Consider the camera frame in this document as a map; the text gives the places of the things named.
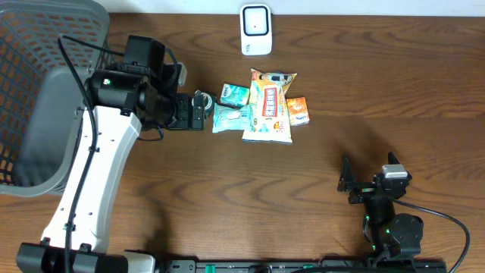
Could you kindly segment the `dark green round-label pack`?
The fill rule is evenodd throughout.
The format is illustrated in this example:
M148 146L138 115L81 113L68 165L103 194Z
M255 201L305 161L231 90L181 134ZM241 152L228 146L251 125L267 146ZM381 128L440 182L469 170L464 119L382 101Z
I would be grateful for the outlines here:
M205 118L207 118L214 110L214 104L217 101L217 96L213 93L202 92L201 90L196 90L195 95L200 95L203 98Z

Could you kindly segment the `orange tissue pack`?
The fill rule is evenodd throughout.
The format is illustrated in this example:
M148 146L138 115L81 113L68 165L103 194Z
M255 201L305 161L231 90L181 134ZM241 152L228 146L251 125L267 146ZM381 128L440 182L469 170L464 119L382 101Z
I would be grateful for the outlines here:
M286 104L291 126L299 126L309 123L310 117L305 97L287 99Z

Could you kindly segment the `large beige snack bag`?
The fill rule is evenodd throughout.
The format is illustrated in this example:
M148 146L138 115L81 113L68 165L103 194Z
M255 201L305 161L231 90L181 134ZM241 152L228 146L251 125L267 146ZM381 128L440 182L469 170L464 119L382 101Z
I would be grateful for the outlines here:
M251 69L249 106L252 110L250 127L244 130L246 142L292 144L286 92L297 74L263 73Z

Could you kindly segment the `teal white tissue pack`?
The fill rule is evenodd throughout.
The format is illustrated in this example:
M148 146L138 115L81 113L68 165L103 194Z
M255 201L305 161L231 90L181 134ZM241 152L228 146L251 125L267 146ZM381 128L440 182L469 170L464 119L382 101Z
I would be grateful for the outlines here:
M249 96L249 88L225 83L222 88L220 102L223 105L241 108L248 104Z

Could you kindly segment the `mint green wipes pack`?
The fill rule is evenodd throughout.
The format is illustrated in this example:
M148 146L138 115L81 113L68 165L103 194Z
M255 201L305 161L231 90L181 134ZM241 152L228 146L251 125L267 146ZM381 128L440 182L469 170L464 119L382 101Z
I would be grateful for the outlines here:
M225 130L249 130L252 126L252 106L231 108L216 104L214 106L213 133Z

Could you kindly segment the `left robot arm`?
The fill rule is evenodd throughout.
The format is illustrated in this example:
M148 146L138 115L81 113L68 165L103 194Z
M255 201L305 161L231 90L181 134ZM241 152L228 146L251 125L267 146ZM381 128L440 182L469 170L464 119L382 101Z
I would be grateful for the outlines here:
M122 61L97 70L78 87L85 109L80 141L58 208L39 243L23 243L23 272L156 272L157 259L127 250L108 254L114 200L127 157L144 130L202 130L201 93L179 94L183 66L164 63L171 50L130 36Z

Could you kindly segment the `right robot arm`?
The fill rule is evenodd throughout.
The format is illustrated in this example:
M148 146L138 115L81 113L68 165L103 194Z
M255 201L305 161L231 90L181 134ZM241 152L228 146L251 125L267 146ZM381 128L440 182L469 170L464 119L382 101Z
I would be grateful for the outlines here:
M397 214L394 202L406 194L412 176L392 152L382 171L371 182L359 182L344 157L337 190L349 194L350 204L363 204L363 234L373 252L365 259L371 268L396 267L399 262L414 268L413 258L421 252L424 223L407 213Z

